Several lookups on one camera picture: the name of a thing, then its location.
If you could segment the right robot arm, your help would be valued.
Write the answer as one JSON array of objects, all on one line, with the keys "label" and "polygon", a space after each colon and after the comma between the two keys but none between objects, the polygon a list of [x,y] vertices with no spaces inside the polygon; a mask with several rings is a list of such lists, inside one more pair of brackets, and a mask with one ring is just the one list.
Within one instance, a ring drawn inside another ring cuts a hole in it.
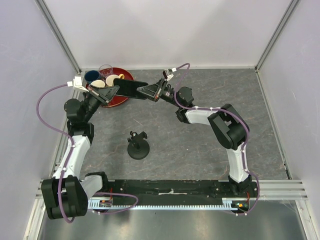
[{"label": "right robot arm", "polygon": [[242,196],[252,181],[247,165],[246,145],[249,127],[231,104],[205,108],[193,104],[192,89],[181,87],[174,91],[165,79],[152,85],[140,86],[137,91],[149,100],[162,99],[178,107],[180,122],[202,124],[212,128],[216,139],[227,151],[229,162],[229,191],[235,197]]}]

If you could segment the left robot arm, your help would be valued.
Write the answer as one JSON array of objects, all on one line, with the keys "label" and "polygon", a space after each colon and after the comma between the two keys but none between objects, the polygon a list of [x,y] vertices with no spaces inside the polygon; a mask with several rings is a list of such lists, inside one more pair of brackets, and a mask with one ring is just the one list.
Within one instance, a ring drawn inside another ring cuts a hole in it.
[{"label": "left robot arm", "polygon": [[94,195],[106,196],[110,191],[107,175],[94,172],[80,180],[84,158],[90,149],[95,127],[90,122],[101,104],[109,103],[119,86],[86,88],[85,98],[67,100],[64,111],[67,117],[67,147],[61,163],[52,178],[43,180],[41,192],[49,219],[64,219],[72,223],[75,217],[84,216],[88,201]]}]

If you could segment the black smartphone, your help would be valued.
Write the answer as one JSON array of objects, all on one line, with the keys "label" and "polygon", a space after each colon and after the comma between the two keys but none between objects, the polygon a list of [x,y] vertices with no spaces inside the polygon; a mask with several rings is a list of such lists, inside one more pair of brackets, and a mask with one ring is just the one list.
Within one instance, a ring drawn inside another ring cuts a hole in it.
[{"label": "black smartphone", "polygon": [[113,85],[119,86],[119,90],[115,94],[116,96],[139,100],[147,99],[145,95],[137,91],[137,88],[147,86],[147,82],[115,78]]}]

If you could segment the black phone stand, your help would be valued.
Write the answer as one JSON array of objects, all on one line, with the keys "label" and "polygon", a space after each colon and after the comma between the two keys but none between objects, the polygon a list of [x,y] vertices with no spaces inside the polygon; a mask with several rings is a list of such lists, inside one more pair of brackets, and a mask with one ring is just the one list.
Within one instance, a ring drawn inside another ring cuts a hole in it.
[{"label": "black phone stand", "polygon": [[150,145],[146,141],[148,135],[142,131],[137,133],[130,131],[130,138],[127,139],[127,153],[134,160],[142,160],[146,158],[150,152]]}]

